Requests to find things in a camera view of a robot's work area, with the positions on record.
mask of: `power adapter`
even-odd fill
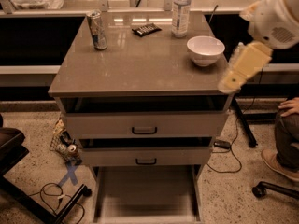
[[[224,141],[224,140],[220,140],[220,139],[216,139],[214,142],[214,147],[219,147],[219,148],[223,148],[223,149],[231,149],[231,143]]]

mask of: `concrete floor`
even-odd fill
[[[242,100],[242,108],[249,106],[251,100]],[[248,112],[273,109],[278,101],[259,103]],[[64,160],[57,153],[50,151],[55,123],[60,112],[54,102],[41,103],[0,103],[0,113],[4,118],[4,127],[20,129],[26,136],[23,143],[30,153],[15,167],[6,173],[5,177],[27,194],[39,192],[48,183],[61,183],[65,194],[73,195],[81,184],[87,185],[94,193],[95,180],[90,170],[83,165],[75,171],[76,178],[65,178],[67,168]],[[201,199],[201,219],[205,224],[275,224],[298,223],[299,201],[280,193],[268,190],[267,195],[257,199],[251,188],[260,181],[271,182],[286,188],[299,190],[298,185],[292,183],[282,175],[278,175],[267,168],[261,159],[263,148],[275,148],[273,124],[250,125],[258,146],[250,148],[249,140],[244,134],[239,121],[236,122],[235,111],[229,110],[229,118],[221,133],[220,139],[232,142],[233,152],[242,163],[240,165],[231,152],[213,153],[208,165],[205,166],[198,180]],[[32,196],[41,205],[39,195]],[[55,198],[45,198],[55,208]],[[85,208],[85,215],[80,223],[91,223],[93,196],[82,197],[79,201]],[[64,223],[77,223],[82,210],[75,206]],[[41,223],[34,215],[0,190],[0,223]]]

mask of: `drawer handle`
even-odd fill
[[[139,159],[135,159],[137,165],[155,165],[157,163],[157,159],[154,158],[153,160],[143,160],[140,161]]]
[[[156,134],[157,127],[132,127],[133,134]]]

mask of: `bottle label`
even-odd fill
[[[173,4],[172,32],[185,34],[188,29],[190,5]]]

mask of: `person's hand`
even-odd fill
[[[299,97],[295,97],[291,100],[281,102],[278,109],[285,109],[280,116],[287,117],[291,114],[299,114]]]

